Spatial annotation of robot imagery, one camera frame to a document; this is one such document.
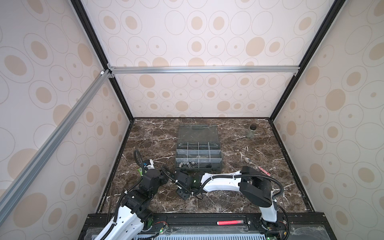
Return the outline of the clear grey compartment organizer box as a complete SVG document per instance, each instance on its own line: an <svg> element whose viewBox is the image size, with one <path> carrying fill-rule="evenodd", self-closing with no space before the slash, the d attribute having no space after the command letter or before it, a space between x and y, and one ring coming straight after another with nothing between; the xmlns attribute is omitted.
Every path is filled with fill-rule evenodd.
<svg viewBox="0 0 384 240"><path fill-rule="evenodd" d="M221 173L223 157L216 125L180 125L175 169Z"/></svg>

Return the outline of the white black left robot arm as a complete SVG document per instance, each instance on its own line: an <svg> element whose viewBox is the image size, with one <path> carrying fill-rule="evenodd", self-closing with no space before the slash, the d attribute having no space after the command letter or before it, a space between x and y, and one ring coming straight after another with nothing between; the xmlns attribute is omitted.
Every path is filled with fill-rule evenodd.
<svg viewBox="0 0 384 240"><path fill-rule="evenodd" d="M154 167L152 160L143 161L139 150L134 150L134 160L142 175L129 190L122 192L113 217L97 235L97 240L132 240L152 225L152 212L148 207L168 179Z"/></svg>

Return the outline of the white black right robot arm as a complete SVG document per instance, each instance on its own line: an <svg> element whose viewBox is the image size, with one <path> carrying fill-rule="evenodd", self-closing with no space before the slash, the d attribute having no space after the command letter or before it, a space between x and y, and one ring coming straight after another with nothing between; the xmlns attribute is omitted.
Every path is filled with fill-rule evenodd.
<svg viewBox="0 0 384 240"><path fill-rule="evenodd" d="M278 221L277 197L284 193L283 185L261 168L245 166L230 174L202 173L195 176L161 167L165 176L179 188L179 195L186 200L214 191L239 192L253 205L259 207L262 220L268 223Z"/></svg>

